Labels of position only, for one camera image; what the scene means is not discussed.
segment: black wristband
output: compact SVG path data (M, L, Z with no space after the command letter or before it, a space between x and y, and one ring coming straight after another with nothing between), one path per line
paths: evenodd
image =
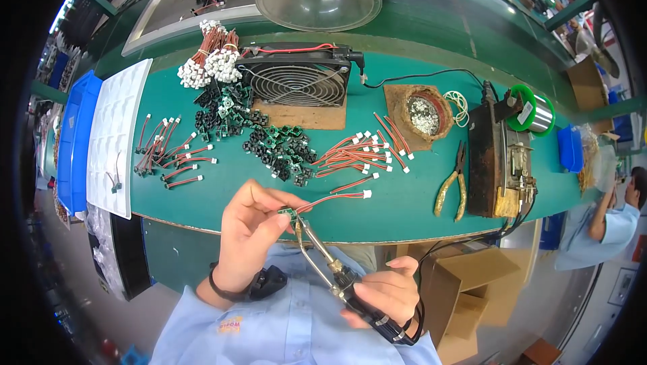
M258 280L258 275L260 272L257 272L256 275L254 275L254 279L245 287L240 292L229 292L229 291L223 291L222 289L218 288L215 285L214 282L214 269L217 267L218 263L215 263L215 265L211 268L211 271L209 272L209 285L211 285L211 289L214 290L216 295L220 296L222 299L226 299L229 302L233 303L239 303L239 302L251 302L251 299L249 297L250 291L252 289L252 285L256 283Z

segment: pliers handle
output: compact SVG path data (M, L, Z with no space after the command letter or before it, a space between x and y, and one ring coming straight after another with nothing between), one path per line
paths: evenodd
M459 174L457 171L454 171L452 175L450 175L444 181L444 183L442 183L441 190L438 191L438 196L436 197L436 204L433 208L433 214L436 216L441 215L442 204L444 204L444 200L447 195L447 190L449 189L449 185L452 185L456 177L458 177L458 185L459 185L459 188L461 189L461 203L458 205L456 218L454 218L454 221L458 222L459 220L461 220L461 218L463 217L463 214L465 213L465 204L467 199L467 192L465 191L465 175L463 175L462 172Z

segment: metal tray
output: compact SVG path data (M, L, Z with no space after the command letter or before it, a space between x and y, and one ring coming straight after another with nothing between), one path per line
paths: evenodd
M223 25L262 21L254 0L226 0L220 9L193 16L195 0L150 0L128 36L121 55L128 56L159 41L199 30L203 20L221 21Z

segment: green solder spool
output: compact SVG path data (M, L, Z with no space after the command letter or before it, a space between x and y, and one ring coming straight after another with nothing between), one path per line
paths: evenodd
M516 84L510 89L512 97L521 96L523 110L507 119L513 131L521 132L526 129L537 137L549 134L555 126L555 109L548 98L536 95L528 86Z

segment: shirt logo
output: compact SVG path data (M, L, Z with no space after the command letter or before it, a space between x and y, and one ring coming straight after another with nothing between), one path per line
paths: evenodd
M241 321L243 321L242 316L234 316L223 320L220 322L220 327L218 327L218 333L238 333L241 330Z

